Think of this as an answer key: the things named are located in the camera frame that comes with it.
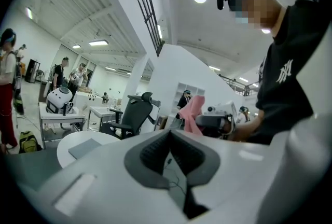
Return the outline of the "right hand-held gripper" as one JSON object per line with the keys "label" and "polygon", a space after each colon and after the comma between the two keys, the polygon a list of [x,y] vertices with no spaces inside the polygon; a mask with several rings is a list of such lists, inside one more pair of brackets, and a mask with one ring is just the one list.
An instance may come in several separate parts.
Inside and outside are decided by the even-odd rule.
{"label": "right hand-held gripper", "polygon": [[204,136],[212,138],[227,138],[236,127],[237,110],[233,101],[226,104],[209,106],[207,111],[198,115],[196,125],[202,128]]}

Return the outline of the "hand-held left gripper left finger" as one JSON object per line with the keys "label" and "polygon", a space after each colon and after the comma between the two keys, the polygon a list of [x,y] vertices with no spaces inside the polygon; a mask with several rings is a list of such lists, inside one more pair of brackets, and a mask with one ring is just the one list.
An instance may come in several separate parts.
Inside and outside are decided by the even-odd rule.
{"label": "hand-held left gripper left finger", "polygon": [[169,180],[163,176],[169,152],[169,131],[166,130],[130,148],[124,157],[124,166],[142,186],[169,189]]}

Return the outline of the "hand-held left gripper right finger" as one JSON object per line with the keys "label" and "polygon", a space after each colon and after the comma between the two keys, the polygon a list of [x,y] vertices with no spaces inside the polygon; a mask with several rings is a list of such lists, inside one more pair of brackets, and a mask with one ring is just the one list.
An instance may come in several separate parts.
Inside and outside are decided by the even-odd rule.
{"label": "hand-held left gripper right finger", "polygon": [[206,185],[220,166],[219,154],[176,130],[170,131],[170,152],[187,178],[187,186]]}

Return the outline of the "pink cloth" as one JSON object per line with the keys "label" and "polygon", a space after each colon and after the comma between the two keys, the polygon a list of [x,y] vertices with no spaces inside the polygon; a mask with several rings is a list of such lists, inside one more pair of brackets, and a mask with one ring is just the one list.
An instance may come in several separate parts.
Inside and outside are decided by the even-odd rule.
{"label": "pink cloth", "polygon": [[179,116],[184,120],[184,131],[195,135],[203,135],[202,128],[196,124],[196,118],[202,115],[202,106],[205,97],[196,95],[189,100],[189,103],[179,110]]}

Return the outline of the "grey rectangular mat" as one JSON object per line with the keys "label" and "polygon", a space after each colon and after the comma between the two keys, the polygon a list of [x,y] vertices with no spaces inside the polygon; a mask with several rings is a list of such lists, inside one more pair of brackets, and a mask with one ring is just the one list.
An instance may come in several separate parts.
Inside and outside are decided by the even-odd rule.
{"label": "grey rectangular mat", "polygon": [[101,144],[95,141],[94,139],[89,139],[83,143],[78,144],[72,148],[68,149],[68,153],[75,158],[76,160],[82,158],[90,151],[100,147]]}

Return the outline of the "person's right forearm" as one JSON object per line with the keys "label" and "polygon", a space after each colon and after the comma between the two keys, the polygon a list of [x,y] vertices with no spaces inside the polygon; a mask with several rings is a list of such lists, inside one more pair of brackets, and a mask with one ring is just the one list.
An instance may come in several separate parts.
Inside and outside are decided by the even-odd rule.
{"label": "person's right forearm", "polygon": [[235,142],[244,142],[258,129],[261,125],[264,117],[264,111],[259,110],[258,116],[253,120],[243,123],[237,124],[233,133],[230,135],[230,140]]}

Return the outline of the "white shelf unit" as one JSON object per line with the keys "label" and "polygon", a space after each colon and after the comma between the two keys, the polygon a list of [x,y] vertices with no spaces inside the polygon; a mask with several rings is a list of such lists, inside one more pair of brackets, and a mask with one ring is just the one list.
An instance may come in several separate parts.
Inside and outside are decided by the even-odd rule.
{"label": "white shelf unit", "polygon": [[179,100],[180,100],[180,98],[183,95],[183,92],[185,90],[190,90],[191,91],[191,98],[193,98],[196,95],[204,96],[204,94],[205,94],[204,89],[179,82],[178,85],[177,85],[177,88],[175,90],[175,95],[174,95],[173,104],[172,104],[171,114],[173,114],[174,116],[176,116],[178,111],[179,111],[177,109],[177,104],[178,104],[178,102],[179,102]]}

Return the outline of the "black office chair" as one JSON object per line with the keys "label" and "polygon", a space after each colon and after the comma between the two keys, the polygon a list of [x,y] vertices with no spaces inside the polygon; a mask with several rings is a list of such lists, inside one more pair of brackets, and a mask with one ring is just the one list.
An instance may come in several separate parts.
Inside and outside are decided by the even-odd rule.
{"label": "black office chair", "polygon": [[154,106],[160,108],[161,102],[154,100],[151,96],[151,92],[145,92],[141,96],[128,95],[129,101],[124,113],[111,109],[110,111],[115,113],[116,121],[102,123],[100,132],[122,140],[138,135],[146,119],[156,124],[156,120],[150,114]]}

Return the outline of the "round white table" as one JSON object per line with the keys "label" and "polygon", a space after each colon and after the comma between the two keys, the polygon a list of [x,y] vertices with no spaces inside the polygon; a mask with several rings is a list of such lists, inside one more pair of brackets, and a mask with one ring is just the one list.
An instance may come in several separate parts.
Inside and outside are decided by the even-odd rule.
{"label": "round white table", "polygon": [[76,159],[68,153],[68,149],[89,139],[94,139],[100,143],[101,146],[119,141],[119,139],[101,132],[80,131],[71,133],[61,139],[57,146],[57,158],[60,166],[65,168],[76,161]]}

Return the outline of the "person's black t-shirt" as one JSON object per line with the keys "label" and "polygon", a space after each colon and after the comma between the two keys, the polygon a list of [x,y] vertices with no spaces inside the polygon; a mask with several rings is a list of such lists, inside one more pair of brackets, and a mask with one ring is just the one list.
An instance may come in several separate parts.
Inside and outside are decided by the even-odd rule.
{"label": "person's black t-shirt", "polygon": [[262,64],[256,107],[264,117],[248,139],[250,143],[269,145],[276,134],[313,114],[296,75],[318,47],[328,24],[329,18],[317,2],[296,0],[287,8]]}

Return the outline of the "white rectangular table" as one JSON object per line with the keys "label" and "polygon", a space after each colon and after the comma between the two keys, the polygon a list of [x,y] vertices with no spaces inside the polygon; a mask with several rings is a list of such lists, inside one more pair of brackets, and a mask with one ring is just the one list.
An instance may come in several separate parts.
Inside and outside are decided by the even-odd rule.
{"label": "white rectangular table", "polygon": [[100,132],[104,123],[119,123],[122,112],[106,106],[90,106],[87,130]]}

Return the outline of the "white counter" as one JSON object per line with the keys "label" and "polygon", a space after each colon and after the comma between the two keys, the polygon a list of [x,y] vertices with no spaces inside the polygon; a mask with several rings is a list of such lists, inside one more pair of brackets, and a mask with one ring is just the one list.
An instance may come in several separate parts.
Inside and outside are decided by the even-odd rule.
{"label": "white counter", "polygon": [[102,98],[92,93],[77,91],[73,98],[73,105],[81,110],[90,106],[102,106]]}

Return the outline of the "white appliance cart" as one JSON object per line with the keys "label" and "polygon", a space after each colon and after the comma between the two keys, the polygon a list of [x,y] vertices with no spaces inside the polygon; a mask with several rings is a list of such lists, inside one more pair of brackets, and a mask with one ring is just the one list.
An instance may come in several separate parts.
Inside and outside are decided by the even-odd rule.
{"label": "white appliance cart", "polygon": [[39,103],[39,126],[42,148],[56,147],[56,143],[71,132],[82,131],[85,123],[84,114],[77,107],[73,107],[73,113],[54,114],[47,111],[46,103]]}

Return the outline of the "white rounded appliance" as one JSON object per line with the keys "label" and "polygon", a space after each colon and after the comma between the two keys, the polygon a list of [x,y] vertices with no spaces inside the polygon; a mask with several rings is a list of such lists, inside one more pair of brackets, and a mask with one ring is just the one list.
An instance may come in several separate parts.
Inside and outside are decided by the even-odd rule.
{"label": "white rounded appliance", "polygon": [[67,87],[59,87],[47,95],[46,107],[53,114],[66,116],[72,111],[72,93]]}

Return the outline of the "yellow-green backpack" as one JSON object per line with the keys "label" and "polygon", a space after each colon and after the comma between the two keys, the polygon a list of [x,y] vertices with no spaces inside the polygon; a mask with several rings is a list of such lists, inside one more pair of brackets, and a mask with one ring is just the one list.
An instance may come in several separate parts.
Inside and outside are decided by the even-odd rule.
{"label": "yellow-green backpack", "polygon": [[30,153],[42,150],[41,145],[38,143],[35,135],[31,131],[20,133],[19,146],[19,153]]}

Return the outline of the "black cabinet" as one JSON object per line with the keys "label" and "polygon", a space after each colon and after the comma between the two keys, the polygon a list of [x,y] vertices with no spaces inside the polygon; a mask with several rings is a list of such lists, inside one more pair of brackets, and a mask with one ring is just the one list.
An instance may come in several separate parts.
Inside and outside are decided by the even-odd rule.
{"label": "black cabinet", "polygon": [[30,59],[28,67],[25,73],[25,81],[28,83],[35,83],[37,72],[39,70],[40,63],[36,60]]}

